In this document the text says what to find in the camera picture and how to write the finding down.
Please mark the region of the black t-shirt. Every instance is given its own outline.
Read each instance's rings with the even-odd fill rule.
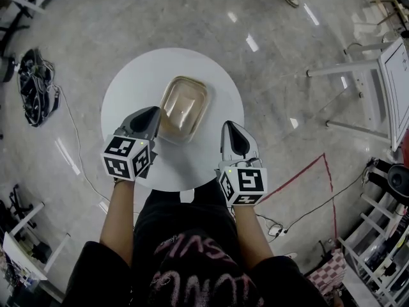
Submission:
[[[162,206],[139,217],[132,268],[109,248],[87,242],[63,306],[327,305],[290,258],[269,258],[243,271],[234,221],[224,208]],[[205,225],[195,227],[202,217]]]

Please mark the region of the plastic container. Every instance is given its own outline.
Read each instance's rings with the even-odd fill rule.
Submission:
[[[185,76],[175,77],[160,103],[159,136],[176,145],[192,140],[210,100],[205,84]]]

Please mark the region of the polished floor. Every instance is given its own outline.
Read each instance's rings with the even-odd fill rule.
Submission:
[[[270,192],[321,156],[256,207],[284,227],[355,180],[370,156],[382,157],[385,144],[325,126],[329,118],[365,125],[354,76],[307,78],[305,71],[348,61],[344,48],[380,42],[389,23],[374,26],[382,14],[365,0],[301,2],[296,9],[284,0],[51,0],[47,14],[35,15],[30,29],[14,37],[10,51],[16,55],[39,47],[55,64],[56,83],[63,87],[81,141],[84,169],[77,175],[61,153],[65,149],[80,167],[65,104],[34,129],[24,118],[15,79],[0,89],[1,198],[20,183],[26,200],[45,202],[36,217],[44,240],[54,248],[66,232],[72,236],[50,270],[51,282],[65,290],[84,243],[98,240],[105,214],[83,173],[110,196],[113,184],[99,156],[101,105],[114,76],[144,52],[192,49],[229,73],[243,100],[245,126],[268,168]],[[336,198],[338,235],[346,235],[368,208],[361,192],[358,181]],[[137,185],[136,212],[148,193]],[[308,271],[320,260],[318,241],[334,235],[329,203],[270,245],[277,255],[297,252],[296,261]]]

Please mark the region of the round white table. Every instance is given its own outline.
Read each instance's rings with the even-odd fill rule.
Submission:
[[[104,139],[128,115],[159,106],[167,85],[176,76],[192,77],[206,84],[211,100],[190,143],[174,145],[158,136],[153,149],[158,155],[147,179],[136,182],[160,191],[186,191],[215,178],[221,161],[223,123],[244,123],[243,103],[226,71],[210,58],[187,49],[166,48],[147,52],[127,64],[113,79],[101,110]]]

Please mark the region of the checkered bag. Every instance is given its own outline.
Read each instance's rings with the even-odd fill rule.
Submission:
[[[335,249],[332,258],[325,265],[308,275],[313,285],[325,295],[337,288],[345,275],[346,260],[340,249]]]

